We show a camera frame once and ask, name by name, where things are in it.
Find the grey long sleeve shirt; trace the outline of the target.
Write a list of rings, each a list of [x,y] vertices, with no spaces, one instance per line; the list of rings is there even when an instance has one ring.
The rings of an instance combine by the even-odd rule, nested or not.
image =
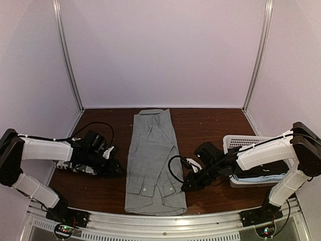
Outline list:
[[[133,118],[124,210],[155,216],[187,211],[176,133],[170,110],[142,110]]]

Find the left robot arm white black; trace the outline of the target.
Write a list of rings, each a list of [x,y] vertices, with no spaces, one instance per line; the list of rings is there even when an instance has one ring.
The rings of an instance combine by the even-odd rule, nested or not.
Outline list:
[[[56,191],[42,184],[22,169],[23,161],[48,161],[54,168],[104,178],[125,174],[116,158],[118,148],[92,130],[85,137],[44,138],[8,129],[1,138],[1,185],[13,188],[36,200],[61,222],[72,219],[67,202]]]

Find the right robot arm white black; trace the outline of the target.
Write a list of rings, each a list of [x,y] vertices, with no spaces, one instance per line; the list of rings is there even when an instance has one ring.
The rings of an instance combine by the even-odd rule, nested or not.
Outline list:
[[[257,210],[257,217],[264,222],[305,182],[320,175],[320,137],[301,122],[294,123],[292,129],[279,136],[236,146],[227,152],[205,142],[196,149],[195,155],[204,163],[204,168],[186,176],[182,185],[184,192],[201,190],[222,175],[232,176],[279,161],[290,162],[285,176],[271,188],[267,203]]]

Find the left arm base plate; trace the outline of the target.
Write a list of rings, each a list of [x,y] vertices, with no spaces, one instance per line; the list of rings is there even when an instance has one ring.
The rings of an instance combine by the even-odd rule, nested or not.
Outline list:
[[[68,208],[67,206],[56,206],[47,209],[46,218],[69,226],[86,228],[89,213]]]

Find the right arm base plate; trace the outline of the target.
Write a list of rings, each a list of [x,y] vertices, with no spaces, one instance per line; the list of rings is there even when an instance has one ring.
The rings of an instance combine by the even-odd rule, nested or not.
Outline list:
[[[270,203],[266,203],[259,208],[240,212],[240,218],[244,227],[273,222],[275,219],[282,217],[281,207],[274,206]]]

